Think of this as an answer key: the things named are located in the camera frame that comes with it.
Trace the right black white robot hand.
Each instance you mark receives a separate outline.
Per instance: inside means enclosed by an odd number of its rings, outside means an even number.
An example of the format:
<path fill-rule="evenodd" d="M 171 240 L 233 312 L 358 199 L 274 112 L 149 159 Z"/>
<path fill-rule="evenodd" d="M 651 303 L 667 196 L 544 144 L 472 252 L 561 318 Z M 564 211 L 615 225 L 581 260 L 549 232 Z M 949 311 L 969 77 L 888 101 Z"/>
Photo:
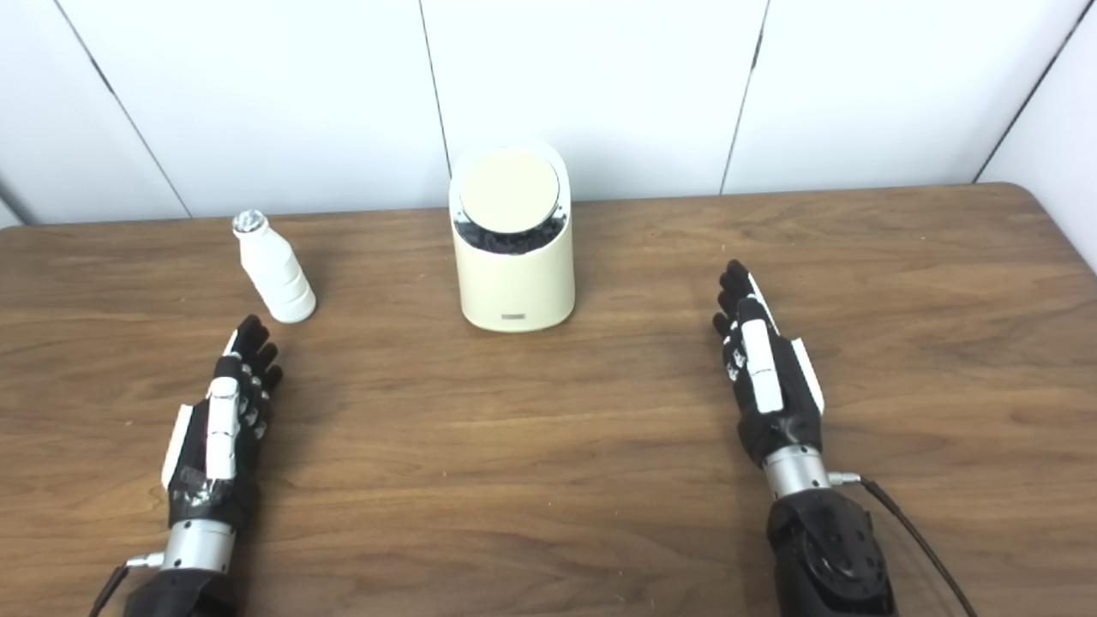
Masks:
<path fill-rule="evenodd" d="M 712 324 L 740 413 L 744 452 L 755 465 L 787 446 L 822 452 L 825 401 L 803 341 L 782 335 L 740 261 L 730 261 L 719 285 Z"/>

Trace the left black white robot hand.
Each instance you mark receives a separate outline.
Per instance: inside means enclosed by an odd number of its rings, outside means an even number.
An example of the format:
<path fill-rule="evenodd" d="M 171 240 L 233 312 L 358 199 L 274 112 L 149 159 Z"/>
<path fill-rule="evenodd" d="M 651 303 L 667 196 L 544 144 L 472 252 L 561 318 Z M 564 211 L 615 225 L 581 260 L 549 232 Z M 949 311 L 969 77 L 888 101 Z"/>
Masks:
<path fill-rule="evenodd" d="M 262 321 L 248 315 L 216 360 L 205 399 L 180 407 L 161 472 L 169 526 L 204 519 L 244 530 L 258 511 L 259 455 L 284 375 L 278 354 Z"/>

